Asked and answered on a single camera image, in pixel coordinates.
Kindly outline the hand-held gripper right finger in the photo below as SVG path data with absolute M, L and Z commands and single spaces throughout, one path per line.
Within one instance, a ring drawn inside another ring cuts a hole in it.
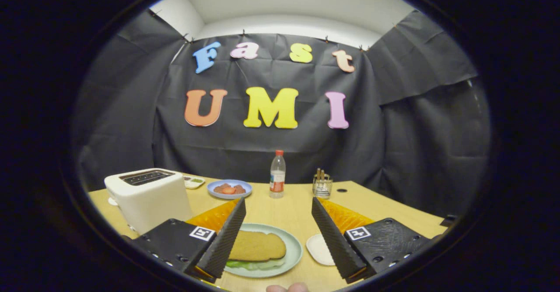
M 348 284 L 384 272 L 432 242 L 396 219 L 374 222 L 322 198 L 313 198 L 311 211 L 340 276 Z

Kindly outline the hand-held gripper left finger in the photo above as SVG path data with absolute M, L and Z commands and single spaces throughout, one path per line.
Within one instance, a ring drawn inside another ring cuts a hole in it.
M 132 239 L 138 251 L 176 272 L 200 280 L 221 278 L 246 215 L 241 197 L 182 222 L 168 219 Z

